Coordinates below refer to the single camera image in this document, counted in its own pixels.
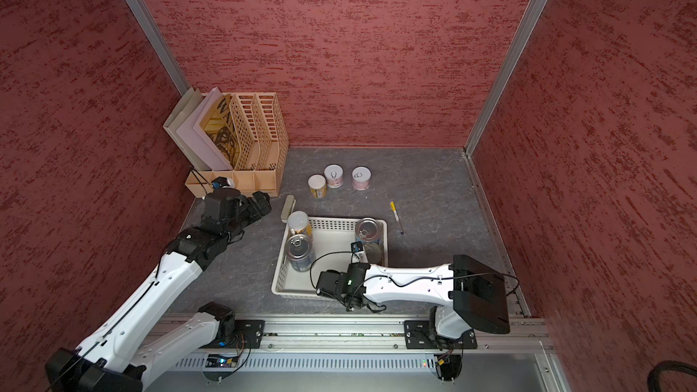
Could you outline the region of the dark blue silver-top can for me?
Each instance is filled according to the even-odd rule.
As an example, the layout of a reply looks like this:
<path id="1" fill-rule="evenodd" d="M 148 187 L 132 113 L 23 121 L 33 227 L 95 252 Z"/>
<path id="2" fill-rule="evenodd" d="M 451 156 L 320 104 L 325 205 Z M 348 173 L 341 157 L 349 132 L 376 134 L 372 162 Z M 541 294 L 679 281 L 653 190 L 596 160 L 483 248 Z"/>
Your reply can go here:
<path id="1" fill-rule="evenodd" d="M 308 235 L 299 233 L 290 236 L 285 242 L 285 249 L 290 266 L 296 272 L 309 271 L 312 263 L 316 261 L 312 239 Z"/>

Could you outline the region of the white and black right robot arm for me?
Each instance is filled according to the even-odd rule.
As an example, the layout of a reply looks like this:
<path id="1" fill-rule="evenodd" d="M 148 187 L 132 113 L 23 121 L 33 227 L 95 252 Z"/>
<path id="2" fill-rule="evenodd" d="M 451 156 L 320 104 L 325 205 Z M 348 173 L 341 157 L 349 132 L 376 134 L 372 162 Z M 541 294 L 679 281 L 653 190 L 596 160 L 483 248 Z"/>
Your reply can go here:
<path id="1" fill-rule="evenodd" d="M 348 311 L 380 310 L 392 301 L 428 303 L 435 308 L 431 333 L 441 339 L 459 339 L 471 330 L 510 332 L 506 275 L 470 256 L 421 269 L 356 261 L 344 271 L 325 270 L 310 282 L 317 295 Z"/>

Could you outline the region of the pink can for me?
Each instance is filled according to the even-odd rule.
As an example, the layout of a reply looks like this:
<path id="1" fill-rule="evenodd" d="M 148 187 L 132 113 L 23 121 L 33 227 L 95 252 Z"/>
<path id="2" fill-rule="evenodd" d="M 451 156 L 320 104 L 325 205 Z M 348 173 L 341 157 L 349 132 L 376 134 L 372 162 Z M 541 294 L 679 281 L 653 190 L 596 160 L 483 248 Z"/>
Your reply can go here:
<path id="1" fill-rule="evenodd" d="M 341 188 L 344 183 L 343 176 L 343 168 L 338 164 L 328 165 L 324 170 L 327 186 L 331 189 Z"/>
<path id="2" fill-rule="evenodd" d="M 370 188 L 372 172 L 368 167 L 356 167 L 351 174 L 352 187 L 356 191 L 366 191 Z"/>

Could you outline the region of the small yellow white-lid can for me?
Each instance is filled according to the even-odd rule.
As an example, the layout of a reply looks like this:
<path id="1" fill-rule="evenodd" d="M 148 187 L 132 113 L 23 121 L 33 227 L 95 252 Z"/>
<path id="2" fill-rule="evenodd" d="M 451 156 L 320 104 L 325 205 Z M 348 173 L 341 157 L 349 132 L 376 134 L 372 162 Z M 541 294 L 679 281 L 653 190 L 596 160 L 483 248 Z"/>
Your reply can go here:
<path id="1" fill-rule="evenodd" d="M 314 174 L 308 179 L 308 185 L 310 187 L 310 193 L 313 198 L 321 199 L 327 194 L 327 180 L 323 175 Z"/>

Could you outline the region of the yellow can with white lid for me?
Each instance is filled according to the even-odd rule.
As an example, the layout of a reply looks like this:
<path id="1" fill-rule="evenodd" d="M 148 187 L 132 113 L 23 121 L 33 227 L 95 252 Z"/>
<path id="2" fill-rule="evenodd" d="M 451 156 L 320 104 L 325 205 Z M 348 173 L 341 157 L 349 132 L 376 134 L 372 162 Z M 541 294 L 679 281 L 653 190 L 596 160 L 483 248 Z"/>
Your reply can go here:
<path id="1" fill-rule="evenodd" d="M 287 225 L 291 236 L 302 234 L 312 239 L 312 226 L 310 223 L 310 217 L 308 214 L 306 214 L 306 212 L 292 212 L 288 217 Z"/>

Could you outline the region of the dark navy red can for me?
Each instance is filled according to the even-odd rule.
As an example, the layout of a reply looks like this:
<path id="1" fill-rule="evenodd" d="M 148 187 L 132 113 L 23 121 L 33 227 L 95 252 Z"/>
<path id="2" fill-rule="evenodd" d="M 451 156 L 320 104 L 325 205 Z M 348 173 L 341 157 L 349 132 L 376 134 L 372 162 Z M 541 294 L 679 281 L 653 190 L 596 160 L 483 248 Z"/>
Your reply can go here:
<path id="1" fill-rule="evenodd" d="M 368 263 L 377 265 L 383 264 L 383 248 L 379 244 L 366 243 L 363 248 Z"/>

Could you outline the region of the light blue corn can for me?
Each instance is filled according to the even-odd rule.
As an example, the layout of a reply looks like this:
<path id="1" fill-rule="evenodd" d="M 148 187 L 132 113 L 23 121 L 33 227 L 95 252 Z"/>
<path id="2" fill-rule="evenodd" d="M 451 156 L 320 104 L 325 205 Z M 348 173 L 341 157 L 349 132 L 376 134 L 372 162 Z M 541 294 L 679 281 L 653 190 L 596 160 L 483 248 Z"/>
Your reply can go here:
<path id="1" fill-rule="evenodd" d="M 364 218 L 356 223 L 355 239 L 363 244 L 375 243 L 381 245 L 383 232 L 383 225 L 380 221 Z"/>

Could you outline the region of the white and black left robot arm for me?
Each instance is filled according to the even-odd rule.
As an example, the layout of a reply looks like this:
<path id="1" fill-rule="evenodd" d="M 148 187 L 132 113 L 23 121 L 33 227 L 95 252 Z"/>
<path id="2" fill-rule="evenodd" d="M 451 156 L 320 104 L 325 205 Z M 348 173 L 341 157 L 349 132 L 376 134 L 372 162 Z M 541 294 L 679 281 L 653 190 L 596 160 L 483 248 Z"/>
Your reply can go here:
<path id="1" fill-rule="evenodd" d="M 60 348 L 45 364 L 51 391 L 144 391 L 198 348 L 244 350 L 232 309 L 209 302 L 183 325 L 156 341 L 144 341 L 183 291 L 246 227 L 272 210 L 270 196 L 219 188 L 204 197 L 198 225 L 170 241 L 152 273 L 95 332 L 76 348 Z"/>

